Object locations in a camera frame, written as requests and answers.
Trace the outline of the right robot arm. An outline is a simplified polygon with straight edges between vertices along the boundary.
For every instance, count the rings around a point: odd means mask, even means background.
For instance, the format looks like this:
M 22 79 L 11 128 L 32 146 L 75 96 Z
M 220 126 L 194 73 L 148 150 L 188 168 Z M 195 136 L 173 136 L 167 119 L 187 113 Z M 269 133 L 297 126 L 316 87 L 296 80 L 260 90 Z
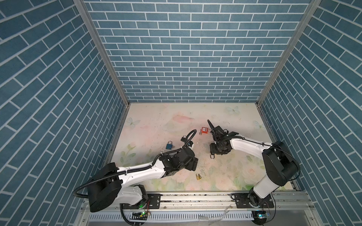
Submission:
M 266 175 L 250 189 L 246 197 L 251 207 L 259 208 L 271 198 L 272 192 L 277 188 L 292 181 L 293 176 L 299 177 L 300 164 L 288 150 L 282 150 L 282 142 L 256 141 L 237 132 L 224 130 L 220 126 L 215 127 L 210 120 L 207 122 L 214 140 L 210 144 L 210 158 L 214 159 L 215 155 L 225 155 L 236 150 L 263 160 Z

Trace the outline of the blue padlock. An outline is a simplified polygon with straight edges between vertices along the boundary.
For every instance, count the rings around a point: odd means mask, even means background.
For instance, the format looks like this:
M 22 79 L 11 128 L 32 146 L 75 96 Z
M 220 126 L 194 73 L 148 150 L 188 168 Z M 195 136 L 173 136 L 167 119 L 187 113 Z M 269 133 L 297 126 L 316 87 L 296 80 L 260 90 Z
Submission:
M 166 150 L 172 150 L 174 148 L 173 146 L 173 142 L 172 141 L 168 141 L 167 145 L 166 145 Z

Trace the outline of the red padlock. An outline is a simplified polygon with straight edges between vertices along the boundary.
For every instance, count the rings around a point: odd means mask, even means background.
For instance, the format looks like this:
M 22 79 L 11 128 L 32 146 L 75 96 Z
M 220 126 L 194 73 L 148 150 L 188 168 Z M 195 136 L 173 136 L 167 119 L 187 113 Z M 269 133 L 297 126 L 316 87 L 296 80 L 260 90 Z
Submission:
M 207 127 L 202 127 L 199 132 L 200 135 L 208 134 L 208 133 L 210 133 L 210 129 Z

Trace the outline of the small brass padlock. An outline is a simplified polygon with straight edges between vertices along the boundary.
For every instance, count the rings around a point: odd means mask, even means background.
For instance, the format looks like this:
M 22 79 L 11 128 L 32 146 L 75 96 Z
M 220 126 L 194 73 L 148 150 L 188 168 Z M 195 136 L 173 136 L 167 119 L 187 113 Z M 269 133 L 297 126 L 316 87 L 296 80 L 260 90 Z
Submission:
M 201 180 L 202 179 L 202 177 L 201 177 L 201 175 L 200 174 L 196 174 L 196 178 L 197 178 L 197 180 Z

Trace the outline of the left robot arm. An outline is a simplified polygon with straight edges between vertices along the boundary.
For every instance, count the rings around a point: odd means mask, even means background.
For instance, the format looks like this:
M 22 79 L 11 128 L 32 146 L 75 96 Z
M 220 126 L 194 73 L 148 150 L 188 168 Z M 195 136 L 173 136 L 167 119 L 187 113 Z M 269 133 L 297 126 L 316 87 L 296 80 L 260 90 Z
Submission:
M 91 212 L 98 212 L 113 203 L 143 207 L 148 194 L 143 181 L 162 179 L 186 169 L 195 171 L 198 158 L 192 148 L 197 130 L 182 137 L 179 149 L 159 153 L 152 162 L 132 167 L 117 167 L 108 163 L 86 183 L 75 188 L 73 196 L 87 199 Z

